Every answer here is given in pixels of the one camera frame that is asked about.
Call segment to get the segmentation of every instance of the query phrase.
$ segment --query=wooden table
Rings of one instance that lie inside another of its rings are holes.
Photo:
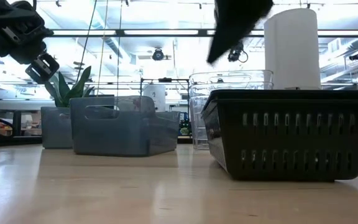
[[[236,182],[191,148],[149,158],[0,148],[0,223],[358,223],[358,178]]]

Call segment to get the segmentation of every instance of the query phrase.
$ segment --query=clear plastic container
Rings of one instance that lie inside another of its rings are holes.
[[[209,149],[201,111],[213,90],[271,90],[272,72],[265,70],[208,72],[190,76],[190,119],[194,149]]]
[[[268,70],[241,70],[226,72],[205,72],[190,75],[190,86],[214,83],[272,82],[273,72]]]

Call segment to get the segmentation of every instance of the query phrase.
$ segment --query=black plastic basket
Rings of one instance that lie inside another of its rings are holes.
[[[358,91],[216,90],[202,114],[211,155],[234,179],[358,176]]]

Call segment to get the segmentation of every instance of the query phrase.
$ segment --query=paper towel roll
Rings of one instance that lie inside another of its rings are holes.
[[[292,9],[265,23],[266,69],[275,89],[320,89],[317,15]]]
[[[143,95],[153,99],[156,112],[165,111],[165,85],[150,84],[145,87]]]

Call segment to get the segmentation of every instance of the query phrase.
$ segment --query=plant leaf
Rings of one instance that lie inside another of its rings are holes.
[[[47,89],[49,94],[53,97],[53,99],[55,99],[56,107],[67,107],[67,105],[65,105],[62,102],[62,99],[59,98],[59,95],[56,92],[56,89],[53,87],[53,85],[50,82],[45,82],[45,88]]]
[[[89,79],[91,75],[92,67],[89,66],[84,70],[81,75],[80,80],[74,84],[73,88],[67,93],[63,101],[70,101],[71,98],[82,97],[84,93],[85,82]]]
[[[62,99],[64,99],[67,95],[67,93],[70,91],[70,88],[68,87],[65,77],[62,75],[61,72],[59,74],[59,93]]]
[[[60,92],[59,92],[59,80],[57,78],[57,74],[54,74],[50,80],[50,82],[52,82],[53,84],[53,88],[55,89],[55,92],[56,92],[56,95],[57,95],[57,98],[56,97],[53,97],[54,99],[59,99],[59,101],[63,104],[63,105],[68,105],[68,103],[64,103],[63,102],[63,98],[60,96]]]
[[[89,95],[91,94],[93,89],[94,89],[94,86],[86,88],[82,97],[89,97]]]

